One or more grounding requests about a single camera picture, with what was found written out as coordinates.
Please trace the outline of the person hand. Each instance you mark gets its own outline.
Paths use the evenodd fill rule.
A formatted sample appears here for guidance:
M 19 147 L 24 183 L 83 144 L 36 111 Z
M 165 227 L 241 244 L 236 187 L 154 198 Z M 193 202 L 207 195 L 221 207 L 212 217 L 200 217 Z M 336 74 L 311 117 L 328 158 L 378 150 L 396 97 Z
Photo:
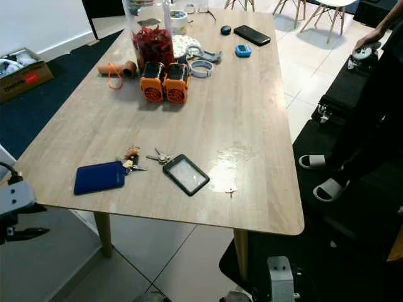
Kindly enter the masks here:
M 373 31 L 369 32 L 363 38 L 360 38 L 354 46 L 353 51 L 359 51 L 361 48 L 364 48 L 366 44 L 377 43 L 381 38 L 385 36 L 386 29 L 375 28 Z

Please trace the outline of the blue wallet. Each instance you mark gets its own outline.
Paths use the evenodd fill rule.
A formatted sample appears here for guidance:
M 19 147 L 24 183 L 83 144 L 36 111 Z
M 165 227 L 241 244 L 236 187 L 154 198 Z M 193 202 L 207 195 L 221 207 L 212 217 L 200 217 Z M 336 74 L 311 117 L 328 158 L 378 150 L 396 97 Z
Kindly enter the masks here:
M 73 193 L 83 195 L 118 189 L 125 184 L 125 176 L 126 170 L 119 161 L 78 167 Z

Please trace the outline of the key bunch with brown charm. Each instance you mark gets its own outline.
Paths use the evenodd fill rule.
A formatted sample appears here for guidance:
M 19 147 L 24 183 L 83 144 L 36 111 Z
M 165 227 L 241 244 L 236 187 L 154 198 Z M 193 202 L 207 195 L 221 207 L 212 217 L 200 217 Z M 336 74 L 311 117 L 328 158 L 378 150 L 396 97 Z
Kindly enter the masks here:
M 131 146 L 123 154 L 123 157 L 117 158 L 118 163 L 123 167 L 123 173 L 129 175 L 131 172 L 147 172 L 146 167 L 139 165 L 140 147 Z

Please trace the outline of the cardboard box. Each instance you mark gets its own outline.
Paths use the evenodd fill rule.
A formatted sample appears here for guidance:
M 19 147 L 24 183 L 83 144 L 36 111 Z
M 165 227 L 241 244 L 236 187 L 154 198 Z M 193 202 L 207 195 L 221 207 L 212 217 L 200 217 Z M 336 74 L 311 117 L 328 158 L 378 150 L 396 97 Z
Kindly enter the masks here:
M 28 48 L 0 58 L 0 103 L 37 88 L 54 78 L 46 61 Z

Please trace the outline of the black clear card holder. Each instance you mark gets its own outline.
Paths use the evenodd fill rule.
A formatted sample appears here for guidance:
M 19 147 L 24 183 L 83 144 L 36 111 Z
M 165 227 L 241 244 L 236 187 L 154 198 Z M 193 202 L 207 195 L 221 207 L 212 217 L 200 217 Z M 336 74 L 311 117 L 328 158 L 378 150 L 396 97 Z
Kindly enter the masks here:
M 187 196 L 196 195 L 210 181 L 209 176 L 184 154 L 167 161 L 162 170 L 164 175 L 167 175 L 167 178 Z

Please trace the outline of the white patterned bowl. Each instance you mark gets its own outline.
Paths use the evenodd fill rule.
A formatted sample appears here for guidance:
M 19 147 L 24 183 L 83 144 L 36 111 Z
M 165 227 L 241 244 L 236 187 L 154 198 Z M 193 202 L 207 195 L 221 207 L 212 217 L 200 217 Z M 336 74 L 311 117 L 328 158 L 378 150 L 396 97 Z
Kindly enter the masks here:
M 179 58 L 184 57 L 187 53 L 187 49 L 190 46 L 194 46 L 196 48 L 202 47 L 202 44 L 198 41 L 197 38 L 189 35 L 173 35 L 171 38 L 173 46 L 173 57 L 175 60 L 179 60 Z

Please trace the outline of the grey metal clamp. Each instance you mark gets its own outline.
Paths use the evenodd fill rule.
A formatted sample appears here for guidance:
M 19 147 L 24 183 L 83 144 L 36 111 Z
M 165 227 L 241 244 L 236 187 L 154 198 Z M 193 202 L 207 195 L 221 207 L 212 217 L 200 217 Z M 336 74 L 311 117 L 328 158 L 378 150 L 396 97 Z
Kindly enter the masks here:
M 192 57 L 193 60 L 204 60 L 213 64 L 219 64 L 222 62 L 223 52 L 210 52 L 207 50 L 202 50 L 196 46 L 190 46 L 187 49 L 187 54 Z

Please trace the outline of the white cup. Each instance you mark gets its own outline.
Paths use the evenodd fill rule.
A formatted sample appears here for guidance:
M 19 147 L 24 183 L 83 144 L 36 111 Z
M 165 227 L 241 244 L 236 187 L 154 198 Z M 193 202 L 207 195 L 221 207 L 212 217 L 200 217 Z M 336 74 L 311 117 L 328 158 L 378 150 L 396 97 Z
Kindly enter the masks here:
M 172 9 L 170 11 L 170 25 L 172 35 L 186 35 L 189 25 L 189 15 L 183 9 Z

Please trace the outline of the eyeglasses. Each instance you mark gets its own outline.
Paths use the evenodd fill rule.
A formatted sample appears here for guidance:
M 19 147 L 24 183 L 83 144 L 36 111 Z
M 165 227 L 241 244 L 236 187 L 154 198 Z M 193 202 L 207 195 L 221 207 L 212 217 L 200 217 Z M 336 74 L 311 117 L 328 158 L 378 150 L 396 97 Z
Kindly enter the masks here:
M 210 11 L 210 8 L 207 4 L 198 4 L 198 3 L 187 3 L 184 7 L 184 11 L 187 14 L 209 14 L 213 20 L 217 21 L 214 13 Z

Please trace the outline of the small blue timer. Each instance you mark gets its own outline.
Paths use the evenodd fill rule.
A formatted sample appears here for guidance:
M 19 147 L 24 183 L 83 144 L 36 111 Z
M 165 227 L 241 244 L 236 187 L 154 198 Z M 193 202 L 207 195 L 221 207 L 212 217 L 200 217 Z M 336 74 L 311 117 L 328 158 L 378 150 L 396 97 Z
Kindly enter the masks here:
M 249 58 L 253 50 L 246 44 L 237 44 L 234 46 L 234 54 L 239 58 Z

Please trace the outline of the black smartphone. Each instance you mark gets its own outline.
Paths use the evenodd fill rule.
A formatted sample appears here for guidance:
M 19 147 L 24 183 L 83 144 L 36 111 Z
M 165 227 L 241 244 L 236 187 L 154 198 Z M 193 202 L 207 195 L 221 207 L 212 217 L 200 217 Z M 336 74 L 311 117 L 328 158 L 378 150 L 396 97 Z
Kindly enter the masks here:
M 250 26 L 247 25 L 237 26 L 237 28 L 233 29 L 233 32 L 255 46 L 262 47 L 271 42 L 271 38 L 269 36 L 255 30 L 254 28 L 250 28 Z

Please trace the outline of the grey slipper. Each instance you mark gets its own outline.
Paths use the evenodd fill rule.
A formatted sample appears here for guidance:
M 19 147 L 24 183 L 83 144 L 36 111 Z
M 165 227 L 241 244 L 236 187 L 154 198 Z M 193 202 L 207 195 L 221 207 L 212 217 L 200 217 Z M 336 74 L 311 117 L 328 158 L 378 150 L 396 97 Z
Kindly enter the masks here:
M 335 201 L 342 195 L 349 183 L 346 182 L 346 184 L 342 185 L 336 179 L 326 179 L 326 181 L 313 189 L 314 198 L 326 203 Z
M 308 154 L 300 156 L 297 163 L 303 169 L 324 170 L 327 169 L 326 156 L 321 154 Z

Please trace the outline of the white chair with wooden legs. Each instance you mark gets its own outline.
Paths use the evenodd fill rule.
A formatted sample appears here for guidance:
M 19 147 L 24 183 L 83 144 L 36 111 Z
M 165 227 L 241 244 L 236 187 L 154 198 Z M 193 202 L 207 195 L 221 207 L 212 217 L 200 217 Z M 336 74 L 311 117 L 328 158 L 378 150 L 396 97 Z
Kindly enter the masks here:
M 314 0 L 319 3 L 313 14 L 305 21 L 300 31 L 307 28 L 316 28 L 322 16 L 328 16 L 331 20 L 326 43 L 331 43 L 334 38 L 334 29 L 338 29 L 338 34 L 343 35 L 346 20 L 346 8 L 359 0 Z
M 242 9 L 254 11 L 254 0 L 225 0 L 224 8 L 234 9 L 236 5 L 242 6 Z

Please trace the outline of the person in black clothes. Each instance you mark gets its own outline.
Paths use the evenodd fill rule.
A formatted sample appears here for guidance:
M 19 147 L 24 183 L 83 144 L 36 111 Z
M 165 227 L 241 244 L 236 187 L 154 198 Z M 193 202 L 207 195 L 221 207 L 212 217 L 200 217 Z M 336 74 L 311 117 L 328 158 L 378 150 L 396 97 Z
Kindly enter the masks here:
M 403 81 L 403 20 L 397 22 L 383 46 L 383 54 L 361 90 L 352 118 L 340 133 L 329 164 L 337 172 L 332 176 L 342 187 L 371 173 L 381 164 L 379 152 L 400 147 L 392 138 L 403 131 L 403 101 L 394 92 Z

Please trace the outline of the silver metal tool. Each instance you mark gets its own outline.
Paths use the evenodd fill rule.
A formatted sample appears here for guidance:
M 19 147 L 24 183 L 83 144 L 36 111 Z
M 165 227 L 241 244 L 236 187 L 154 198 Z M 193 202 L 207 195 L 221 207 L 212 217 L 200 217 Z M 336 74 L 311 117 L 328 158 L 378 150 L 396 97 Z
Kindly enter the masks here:
M 365 44 L 361 48 L 354 50 L 346 61 L 348 69 L 360 69 L 370 71 L 379 60 L 378 49 L 381 47 L 380 42 Z

